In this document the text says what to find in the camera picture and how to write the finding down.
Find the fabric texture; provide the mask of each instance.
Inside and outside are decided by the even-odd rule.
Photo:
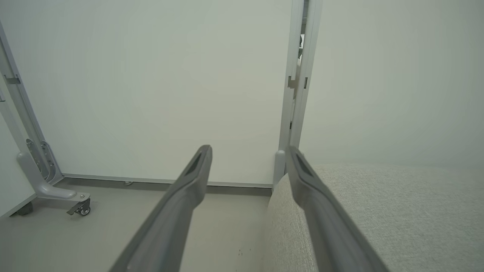
[[[322,165],[321,180],[390,271],[484,271],[484,171]],[[263,271],[317,271],[288,177],[266,218]]]

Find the caster wheel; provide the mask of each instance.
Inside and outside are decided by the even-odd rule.
[[[84,210],[84,209],[80,210],[80,211],[79,211],[79,214],[80,214],[81,216],[86,216],[86,215],[88,215],[88,214],[89,214],[89,212],[90,212],[90,211],[91,211],[91,208],[89,207],[89,208],[87,208],[87,209],[85,209],[85,210]]]

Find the white partition panel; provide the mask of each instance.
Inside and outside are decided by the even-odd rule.
[[[311,163],[484,164],[484,2],[325,0]]]
[[[1,1],[32,107],[66,174],[271,184],[291,1]]]
[[[5,94],[6,88],[0,88]],[[35,192],[27,177],[17,163],[17,155],[20,152],[14,137],[10,133],[6,118],[15,122],[7,102],[0,102],[0,216],[9,216],[13,208],[21,208],[26,200],[31,200]]]

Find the gray plastic arm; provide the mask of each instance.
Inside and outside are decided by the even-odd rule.
[[[319,271],[388,271],[296,147],[287,148],[286,164],[292,196],[306,215]]]
[[[192,212],[206,192],[212,148],[200,147],[111,268],[111,272],[178,271]]]

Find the gray floor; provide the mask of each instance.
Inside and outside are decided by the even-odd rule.
[[[59,187],[91,193],[91,213],[69,216],[69,204],[37,199],[32,214],[0,221],[0,271],[108,271],[167,186],[66,179]],[[180,271],[259,271],[268,190],[209,187]]]

